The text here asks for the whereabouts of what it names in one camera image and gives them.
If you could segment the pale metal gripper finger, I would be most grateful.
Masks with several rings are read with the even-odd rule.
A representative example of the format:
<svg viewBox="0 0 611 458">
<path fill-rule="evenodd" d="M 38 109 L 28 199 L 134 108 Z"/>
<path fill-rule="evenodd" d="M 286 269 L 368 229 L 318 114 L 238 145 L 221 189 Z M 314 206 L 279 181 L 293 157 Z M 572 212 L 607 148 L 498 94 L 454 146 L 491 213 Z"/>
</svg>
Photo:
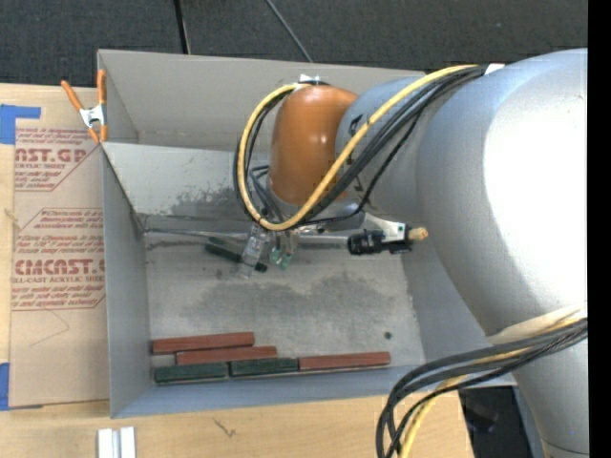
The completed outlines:
<svg viewBox="0 0 611 458">
<path fill-rule="evenodd" d="M 246 245 L 242 251 L 240 276 L 248 279 L 254 273 L 259 263 L 265 245 L 265 229 L 258 223 L 253 223 Z"/>
</svg>

